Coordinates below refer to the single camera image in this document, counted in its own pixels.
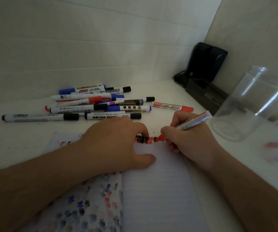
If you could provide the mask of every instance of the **desk surface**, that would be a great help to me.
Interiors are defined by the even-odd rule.
[[[205,109],[198,104],[184,89],[172,80],[131,85],[132,91],[126,97],[154,96],[156,101],[185,105],[194,108],[195,113]],[[4,168],[39,156],[48,144],[54,131],[85,132],[96,121],[49,121],[5,123],[4,114],[29,113],[44,114],[44,106],[51,104],[50,98],[0,103],[0,168]],[[150,136],[158,136],[160,129],[171,123],[174,110],[152,108],[152,112],[142,114]],[[235,158],[250,167],[267,182],[278,189],[278,171],[260,158],[257,152],[260,141],[254,132],[242,143],[229,142],[214,133],[218,142]],[[191,163],[187,163],[200,205],[204,211],[211,232],[245,231],[225,199],[211,180]]]

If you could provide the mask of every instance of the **hand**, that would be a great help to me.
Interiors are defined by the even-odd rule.
[[[163,127],[161,133],[167,138],[166,143],[173,152],[182,152],[200,168],[209,171],[222,147],[214,138],[208,125],[203,122],[185,131],[175,128],[195,116],[197,114],[177,111],[173,115],[170,126]]]
[[[156,157],[135,153],[133,144],[137,134],[149,136],[144,124],[115,117],[92,125],[74,144],[81,150],[80,162],[91,165],[95,175],[143,169],[153,164]]]

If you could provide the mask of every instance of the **white wall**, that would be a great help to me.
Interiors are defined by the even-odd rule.
[[[252,65],[278,77],[278,0],[222,0],[205,43],[228,51],[213,81],[227,93]]]
[[[0,0],[0,102],[171,78],[221,0]]]

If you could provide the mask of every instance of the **plastic container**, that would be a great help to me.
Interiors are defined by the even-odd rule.
[[[278,110],[278,79],[267,68],[252,66],[211,120],[223,138],[241,142]]]

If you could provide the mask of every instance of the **forearm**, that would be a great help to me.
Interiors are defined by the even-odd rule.
[[[74,167],[75,148],[71,144],[0,170],[0,231],[13,232],[50,201],[96,175]]]
[[[225,150],[209,173],[248,231],[278,231],[278,190]]]

